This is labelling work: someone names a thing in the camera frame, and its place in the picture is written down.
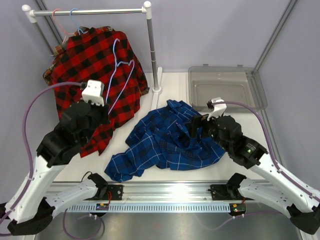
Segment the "blue plaid shirt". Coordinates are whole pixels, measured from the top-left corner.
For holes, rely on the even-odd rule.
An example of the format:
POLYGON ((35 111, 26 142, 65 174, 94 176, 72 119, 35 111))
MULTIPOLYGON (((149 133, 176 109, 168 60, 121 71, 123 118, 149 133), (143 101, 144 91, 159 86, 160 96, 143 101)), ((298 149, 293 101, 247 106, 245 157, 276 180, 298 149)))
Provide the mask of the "blue plaid shirt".
POLYGON ((190 136, 189 124, 199 113, 184 101, 169 99, 167 105, 150 111, 125 140, 125 152, 114 154, 105 174, 113 181, 125 182, 141 177, 156 166, 172 171, 191 171, 216 164, 225 154, 201 130, 190 136))

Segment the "red black checked shirt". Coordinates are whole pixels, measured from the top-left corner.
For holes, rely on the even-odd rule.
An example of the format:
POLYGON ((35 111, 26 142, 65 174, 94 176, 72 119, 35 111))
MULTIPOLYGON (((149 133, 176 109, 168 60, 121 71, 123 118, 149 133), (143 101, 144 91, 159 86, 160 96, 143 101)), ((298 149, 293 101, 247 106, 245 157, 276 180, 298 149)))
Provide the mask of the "red black checked shirt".
POLYGON ((52 83, 101 81, 103 97, 111 112, 80 151, 86 157, 101 155, 113 132, 140 109, 140 98, 149 92, 143 68, 126 34, 110 26, 83 28, 87 33, 68 39, 67 49, 51 74, 52 83))

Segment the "blue hanger holding red shirt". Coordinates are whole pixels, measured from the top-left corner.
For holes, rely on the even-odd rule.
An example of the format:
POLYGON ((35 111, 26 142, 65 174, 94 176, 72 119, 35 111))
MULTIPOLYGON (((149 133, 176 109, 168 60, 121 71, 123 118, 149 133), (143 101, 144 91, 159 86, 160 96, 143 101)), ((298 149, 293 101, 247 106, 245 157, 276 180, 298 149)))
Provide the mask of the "blue hanger holding red shirt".
POLYGON ((74 19, 73 17, 73 11, 78 10, 78 8, 72 8, 69 12, 69 18, 70 20, 74 23, 74 25, 77 27, 77 32, 81 35, 81 34, 86 34, 87 31, 82 30, 81 26, 79 25, 79 23, 74 19))

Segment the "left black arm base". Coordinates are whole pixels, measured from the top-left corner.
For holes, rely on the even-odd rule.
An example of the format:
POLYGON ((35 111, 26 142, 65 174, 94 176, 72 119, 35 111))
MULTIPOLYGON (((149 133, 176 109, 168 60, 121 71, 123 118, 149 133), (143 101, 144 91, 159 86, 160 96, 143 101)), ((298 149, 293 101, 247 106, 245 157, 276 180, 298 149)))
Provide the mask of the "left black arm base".
POLYGON ((87 200, 110 200, 111 201, 121 201, 123 198, 124 186, 122 184, 107 184, 101 189, 99 188, 97 193, 87 200))

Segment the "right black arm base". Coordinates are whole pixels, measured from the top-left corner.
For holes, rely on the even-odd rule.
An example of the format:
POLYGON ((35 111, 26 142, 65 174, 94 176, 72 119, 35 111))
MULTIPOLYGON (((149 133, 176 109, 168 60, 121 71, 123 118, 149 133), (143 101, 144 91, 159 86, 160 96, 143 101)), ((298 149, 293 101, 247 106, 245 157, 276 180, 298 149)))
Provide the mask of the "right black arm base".
POLYGON ((212 184, 207 191, 214 201, 242 201, 244 197, 239 192, 239 186, 231 184, 212 184))

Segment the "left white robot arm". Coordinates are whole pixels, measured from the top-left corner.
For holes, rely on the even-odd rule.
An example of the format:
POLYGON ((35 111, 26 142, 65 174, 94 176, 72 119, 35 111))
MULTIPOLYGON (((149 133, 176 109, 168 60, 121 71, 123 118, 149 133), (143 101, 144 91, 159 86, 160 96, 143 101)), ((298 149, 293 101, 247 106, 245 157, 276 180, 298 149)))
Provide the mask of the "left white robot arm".
POLYGON ((10 220, 7 229, 12 236, 36 235, 74 204, 86 199, 101 200, 107 195, 108 183, 98 173, 56 195, 45 194, 96 129, 108 122, 108 108, 91 101, 73 103, 44 136, 22 186, 10 201, 0 205, 1 217, 10 220))

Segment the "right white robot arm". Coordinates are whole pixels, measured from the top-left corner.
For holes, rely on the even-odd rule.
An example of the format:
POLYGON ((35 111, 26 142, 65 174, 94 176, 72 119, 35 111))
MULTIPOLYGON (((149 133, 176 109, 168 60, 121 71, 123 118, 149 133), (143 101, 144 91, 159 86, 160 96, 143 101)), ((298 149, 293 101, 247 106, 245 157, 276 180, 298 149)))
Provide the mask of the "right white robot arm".
POLYGON ((257 141, 245 136, 242 127, 229 115, 209 117, 196 115, 190 124, 190 134, 201 128, 203 138, 212 138, 238 165, 250 170, 273 185, 260 185, 235 173, 226 184, 230 198, 240 196, 259 201, 285 215, 299 230, 314 235, 320 228, 320 192, 307 185, 272 158, 257 141))

